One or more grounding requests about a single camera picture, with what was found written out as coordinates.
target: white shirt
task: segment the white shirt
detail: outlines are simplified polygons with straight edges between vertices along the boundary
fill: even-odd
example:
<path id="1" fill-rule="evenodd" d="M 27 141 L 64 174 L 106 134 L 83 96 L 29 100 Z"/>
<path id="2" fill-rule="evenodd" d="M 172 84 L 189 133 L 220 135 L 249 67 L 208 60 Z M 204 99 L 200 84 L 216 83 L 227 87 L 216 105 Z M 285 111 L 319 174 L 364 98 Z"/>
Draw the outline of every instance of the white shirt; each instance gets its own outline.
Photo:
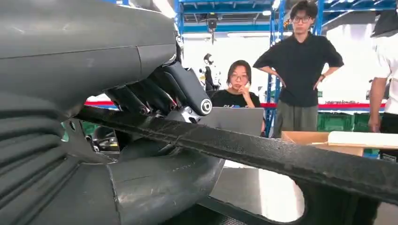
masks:
<path id="1" fill-rule="evenodd" d="M 375 46 L 379 70 L 378 78 L 391 78 L 390 93 L 384 111 L 398 114 L 398 33 L 377 38 Z"/>

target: person in white shirt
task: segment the person in white shirt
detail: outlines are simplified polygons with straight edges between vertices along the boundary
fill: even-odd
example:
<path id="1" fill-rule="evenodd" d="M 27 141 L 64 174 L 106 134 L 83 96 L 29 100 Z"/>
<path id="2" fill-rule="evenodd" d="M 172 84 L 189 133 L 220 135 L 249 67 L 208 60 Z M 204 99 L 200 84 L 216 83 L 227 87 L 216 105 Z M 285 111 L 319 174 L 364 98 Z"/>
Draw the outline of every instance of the person in white shirt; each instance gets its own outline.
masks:
<path id="1" fill-rule="evenodd" d="M 369 128 L 372 132 L 398 134 L 398 12 L 383 12 L 375 26 L 376 77 L 370 90 Z M 391 78 L 389 97 L 380 120 L 379 110 L 387 80 Z M 380 159 L 397 162 L 398 151 L 382 150 Z"/>

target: laptop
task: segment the laptop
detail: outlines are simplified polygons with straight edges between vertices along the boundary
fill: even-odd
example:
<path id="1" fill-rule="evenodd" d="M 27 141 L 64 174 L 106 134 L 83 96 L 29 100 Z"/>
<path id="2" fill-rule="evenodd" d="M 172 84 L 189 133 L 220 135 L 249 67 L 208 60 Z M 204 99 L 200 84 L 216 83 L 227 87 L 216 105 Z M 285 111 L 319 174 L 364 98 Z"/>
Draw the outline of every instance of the laptop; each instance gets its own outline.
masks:
<path id="1" fill-rule="evenodd" d="M 263 118 L 263 108 L 213 107 L 211 113 L 202 117 L 198 124 L 259 136 Z"/>

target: black belt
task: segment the black belt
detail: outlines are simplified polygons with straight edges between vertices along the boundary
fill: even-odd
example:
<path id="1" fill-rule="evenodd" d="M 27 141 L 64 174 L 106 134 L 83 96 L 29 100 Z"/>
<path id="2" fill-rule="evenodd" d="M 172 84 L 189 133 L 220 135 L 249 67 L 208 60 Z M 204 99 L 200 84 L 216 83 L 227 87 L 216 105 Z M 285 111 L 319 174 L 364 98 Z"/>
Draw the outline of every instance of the black belt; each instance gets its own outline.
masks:
<path id="1" fill-rule="evenodd" d="M 398 165 L 209 128 L 85 106 L 80 120 L 398 204 Z"/>

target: glasses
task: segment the glasses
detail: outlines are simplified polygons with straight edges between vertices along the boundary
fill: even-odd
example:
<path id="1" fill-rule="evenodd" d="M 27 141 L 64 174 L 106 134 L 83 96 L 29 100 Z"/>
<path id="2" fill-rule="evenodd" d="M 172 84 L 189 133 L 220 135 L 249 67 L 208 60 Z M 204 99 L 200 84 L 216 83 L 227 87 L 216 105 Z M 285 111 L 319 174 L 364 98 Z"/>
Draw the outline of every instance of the glasses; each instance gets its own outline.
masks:
<path id="1" fill-rule="evenodd" d="M 231 78 L 234 80 L 237 80 L 239 78 L 241 81 L 245 81 L 247 80 L 247 75 L 238 76 L 237 74 L 232 74 Z"/>
<path id="2" fill-rule="evenodd" d="M 303 22 L 303 23 L 308 23 L 309 21 L 310 21 L 310 17 L 309 16 L 305 16 L 305 17 L 294 17 L 293 18 L 293 23 L 299 23 L 300 22 L 300 20 Z"/>

